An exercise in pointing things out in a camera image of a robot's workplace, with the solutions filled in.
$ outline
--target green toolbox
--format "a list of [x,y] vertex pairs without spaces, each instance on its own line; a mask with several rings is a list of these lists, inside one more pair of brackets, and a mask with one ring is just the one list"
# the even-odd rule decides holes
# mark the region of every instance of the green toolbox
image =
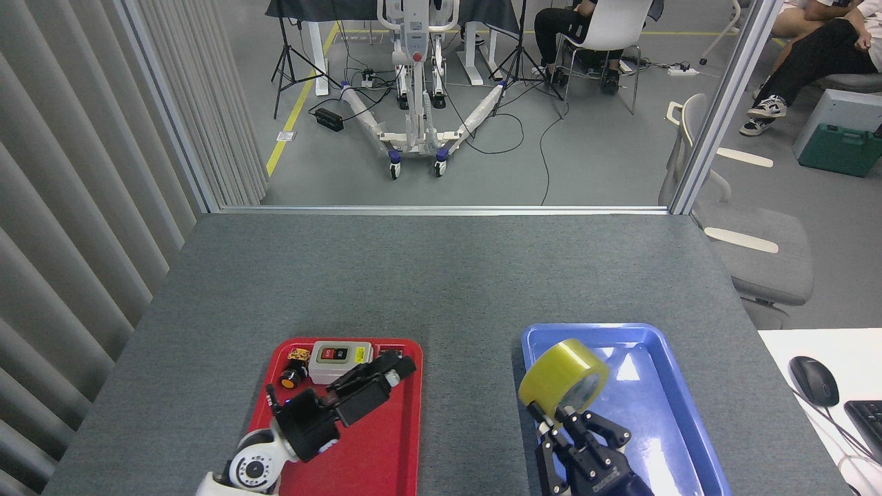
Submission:
[[866,177],[882,156],[880,130],[855,131],[836,125],[819,124],[799,155],[799,165]]

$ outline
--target vertical blind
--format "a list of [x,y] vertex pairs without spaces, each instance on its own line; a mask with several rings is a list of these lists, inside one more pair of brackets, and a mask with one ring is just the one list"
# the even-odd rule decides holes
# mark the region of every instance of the vertical blind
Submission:
[[265,194],[215,9],[0,0],[2,495],[41,491],[205,198]]

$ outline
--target black pants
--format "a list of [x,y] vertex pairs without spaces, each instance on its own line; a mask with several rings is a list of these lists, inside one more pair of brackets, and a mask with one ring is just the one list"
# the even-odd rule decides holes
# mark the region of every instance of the black pants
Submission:
[[[591,18],[580,16],[573,9],[542,9],[536,14],[534,30],[536,32],[536,45],[542,55],[540,64],[553,64],[557,60],[557,35],[566,34],[573,40],[582,42],[588,31]],[[614,50],[609,53],[609,60],[617,60],[622,56],[622,50]]]
[[754,105],[777,94],[788,105],[803,86],[830,74],[878,72],[867,52],[856,49],[857,31],[845,19],[833,19],[793,44],[790,55],[763,85]]

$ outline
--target hand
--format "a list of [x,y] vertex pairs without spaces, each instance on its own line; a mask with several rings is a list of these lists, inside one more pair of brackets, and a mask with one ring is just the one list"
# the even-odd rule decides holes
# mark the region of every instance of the hand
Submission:
[[857,37],[857,41],[855,42],[855,48],[867,51],[870,49],[870,44],[872,43],[872,37],[866,31],[863,31],[860,36]]

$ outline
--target gray table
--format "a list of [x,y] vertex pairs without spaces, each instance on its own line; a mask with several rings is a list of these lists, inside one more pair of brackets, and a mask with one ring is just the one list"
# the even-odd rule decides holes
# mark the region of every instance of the gray table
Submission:
[[667,336],[734,494],[850,494],[688,217],[284,214],[199,221],[44,494],[193,494],[275,346],[341,334],[422,345],[421,495],[539,494],[521,331],[628,321]]

